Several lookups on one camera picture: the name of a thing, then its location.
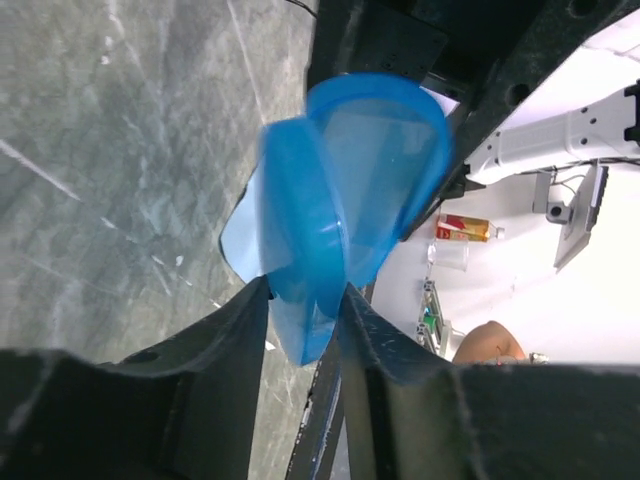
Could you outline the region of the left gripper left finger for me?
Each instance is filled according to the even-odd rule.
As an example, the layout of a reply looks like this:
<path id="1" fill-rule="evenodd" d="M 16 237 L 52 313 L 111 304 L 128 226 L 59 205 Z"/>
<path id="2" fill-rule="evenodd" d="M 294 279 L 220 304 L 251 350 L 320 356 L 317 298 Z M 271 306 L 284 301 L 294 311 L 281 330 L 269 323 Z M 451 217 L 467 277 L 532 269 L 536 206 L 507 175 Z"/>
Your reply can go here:
<path id="1" fill-rule="evenodd" d="M 1 353 L 5 479 L 244 479 L 270 290 L 118 363 L 58 349 Z"/>

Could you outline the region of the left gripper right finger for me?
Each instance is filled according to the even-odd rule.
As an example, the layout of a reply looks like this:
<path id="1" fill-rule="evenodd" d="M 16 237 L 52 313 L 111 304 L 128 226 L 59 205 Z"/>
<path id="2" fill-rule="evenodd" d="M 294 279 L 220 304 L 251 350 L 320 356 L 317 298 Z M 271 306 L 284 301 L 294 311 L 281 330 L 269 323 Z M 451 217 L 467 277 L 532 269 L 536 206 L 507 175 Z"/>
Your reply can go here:
<path id="1" fill-rule="evenodd" d="M 635 479 L 635 365 L 463 365 L 354 287 L 337 322 L 355 479 Z"/>

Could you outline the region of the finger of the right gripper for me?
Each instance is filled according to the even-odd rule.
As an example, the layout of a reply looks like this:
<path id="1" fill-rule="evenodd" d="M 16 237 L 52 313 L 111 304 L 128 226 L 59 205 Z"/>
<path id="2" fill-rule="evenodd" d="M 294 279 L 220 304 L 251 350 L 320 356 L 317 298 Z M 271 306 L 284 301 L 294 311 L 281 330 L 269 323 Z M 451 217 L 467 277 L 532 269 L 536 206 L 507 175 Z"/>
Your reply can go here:
<path id="1" fill-rule="evenodd" d="M 322 1 L 307 86 L 383 73 L 447 98 L 452 126 L 477 108 L 540 16 L 542 1 Z"/>
<path id="2" fill-rule="evenodd" d="M 639 8 L 637 1 L 545 1 L 508 54 L 487 67 L 448 116 L 455 134 L 453 165 L 401 237 L 408 238 L 443 201 L 464 195 L 468 168 L 478 146 L 499 127 L 589 37 Z"/>

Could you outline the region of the blue translucent glasses case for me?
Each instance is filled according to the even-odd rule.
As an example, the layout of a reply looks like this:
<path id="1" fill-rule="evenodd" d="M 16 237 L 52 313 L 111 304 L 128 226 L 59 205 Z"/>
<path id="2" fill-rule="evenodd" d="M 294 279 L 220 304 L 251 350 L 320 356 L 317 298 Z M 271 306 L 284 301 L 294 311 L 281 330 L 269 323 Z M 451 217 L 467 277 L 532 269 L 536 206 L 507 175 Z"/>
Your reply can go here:
<path id="1" fill-rule="evenodd" d="M 452 149 L 435 98 L 383 73 L 325 80 L 309 90 L 302 115 L 265 128 L 259 258 L 292 363 L 323 355 L 346 288 L 376 277 L 443 184 Z"/>

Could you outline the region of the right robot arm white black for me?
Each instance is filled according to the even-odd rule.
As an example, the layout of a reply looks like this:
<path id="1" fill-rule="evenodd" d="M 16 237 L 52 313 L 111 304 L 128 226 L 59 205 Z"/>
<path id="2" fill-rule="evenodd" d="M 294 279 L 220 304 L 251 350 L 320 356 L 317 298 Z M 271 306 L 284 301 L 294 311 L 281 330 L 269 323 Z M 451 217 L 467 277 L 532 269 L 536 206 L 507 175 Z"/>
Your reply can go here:
<path id="1" fill-rule="evenodd" d="M 307 68 L 323 81 L 398 76 L 456 102 L 453 163 L 414 207 L 409 237 L 445 200 L 538 169 L 639 153 L 639 86 L 513 127 L 509 118 L 584 43 L 639 11 L 635 1 L 322 1 Z"/>

